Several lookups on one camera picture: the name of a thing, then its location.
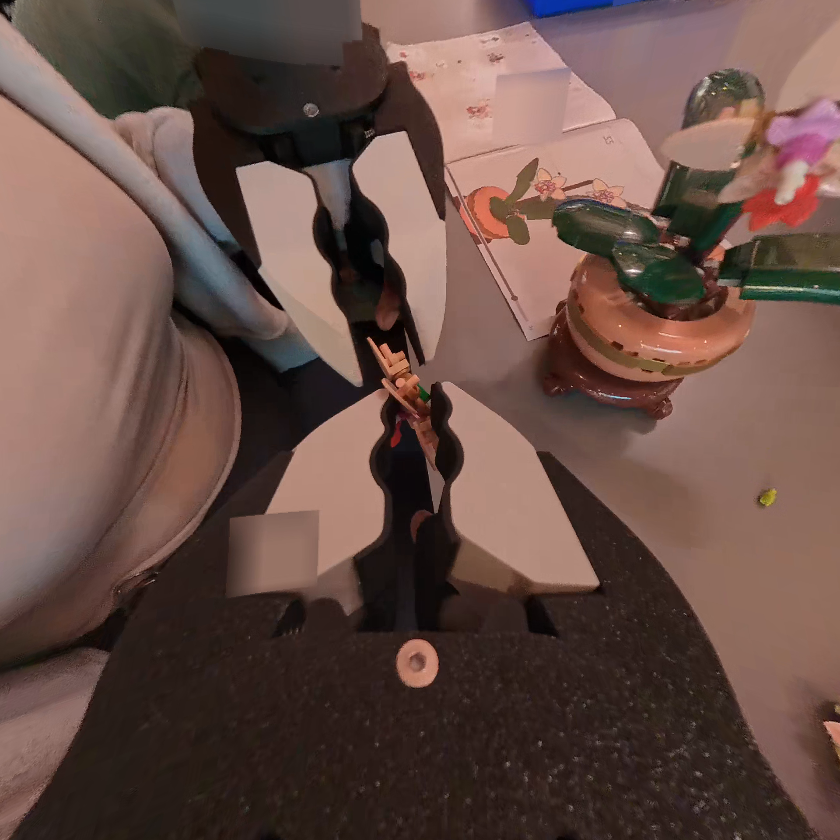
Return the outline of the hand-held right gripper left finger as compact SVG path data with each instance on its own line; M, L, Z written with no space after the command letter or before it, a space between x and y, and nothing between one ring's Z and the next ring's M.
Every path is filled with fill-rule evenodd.
M266 591L330 599L348 616L363 604L355 559L385 529L385 492L371 457L385 433L378 390L305 437L267 512Z

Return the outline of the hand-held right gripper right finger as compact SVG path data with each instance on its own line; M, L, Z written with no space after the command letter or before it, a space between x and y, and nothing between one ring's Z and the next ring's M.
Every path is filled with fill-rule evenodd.
M525 596L595 591L599 579L530 442L452 382L432 391L427 476L444 581Z

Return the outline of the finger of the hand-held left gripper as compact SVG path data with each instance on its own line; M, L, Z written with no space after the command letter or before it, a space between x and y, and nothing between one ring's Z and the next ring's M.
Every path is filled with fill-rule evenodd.
M362 194L380 211L386 253L402 272L422 364L434 359L445 320L446 223L440 218L407 133L375 137L353 163Z
M259 273L321 360L354 386L363 376L333 268L314 236L320 205L308 175L262 161L235 171L259 252Z

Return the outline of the brick orchid plant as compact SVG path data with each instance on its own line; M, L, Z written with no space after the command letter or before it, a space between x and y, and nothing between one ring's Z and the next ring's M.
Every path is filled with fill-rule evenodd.
M838 69L798 69L773 108L728 69L689 95L654 208L567 199L559 240L582 252L549 334L543 391L668 416L685 378L734 354L758 301L838 306L838 235L795 230L838 197Z

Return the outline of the grey desk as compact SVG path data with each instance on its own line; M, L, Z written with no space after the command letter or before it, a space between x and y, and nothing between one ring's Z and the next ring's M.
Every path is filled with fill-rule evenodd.
M707 73L750 70L775 102L837 1L648 2L536 20L573 71L659 152ZM551 452L651 549L699 617L764 757L838 838L838 308L761 302L739 352L652 424L546 397L526 341L452 203L446 322L425 380L451 381ZM775 488L762 508L757 497Z

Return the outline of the person's grey hoodie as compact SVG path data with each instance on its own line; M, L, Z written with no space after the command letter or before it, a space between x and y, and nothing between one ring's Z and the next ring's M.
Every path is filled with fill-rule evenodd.
M2 23L2 94L121 187L161 233L175 295L278 372L318 358L251 283L193 159L195 47L174 2L18 1Z

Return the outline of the open instruction booklet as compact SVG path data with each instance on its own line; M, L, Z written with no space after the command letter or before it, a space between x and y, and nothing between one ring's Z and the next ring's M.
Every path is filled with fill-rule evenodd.
M460 38L405 45L406 63L440 129L445 182L455 208L527 340L548 334L555 305L570 290L583 253L561 242L551 225L564 200L591 198L646 212L662 181L639 129L568 68L530 24ZM549 74L563 81L563 131L523 143L538 118L553 111L547 92L527 94L514 113L503 84L502 120L494 130L499 77Z

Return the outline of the person's beige trousers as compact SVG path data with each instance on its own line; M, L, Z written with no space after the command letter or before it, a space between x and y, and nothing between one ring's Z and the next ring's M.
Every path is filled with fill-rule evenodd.
M235 462L227 356L110 175L2 97L2 838L107 654L79 645L195 531Z

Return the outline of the blue plastic bin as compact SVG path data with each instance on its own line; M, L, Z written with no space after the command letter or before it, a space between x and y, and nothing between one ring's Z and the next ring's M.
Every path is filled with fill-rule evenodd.
M624 1L525 1L524 3L532 16L549 18L585 10L614 7L624 4Z

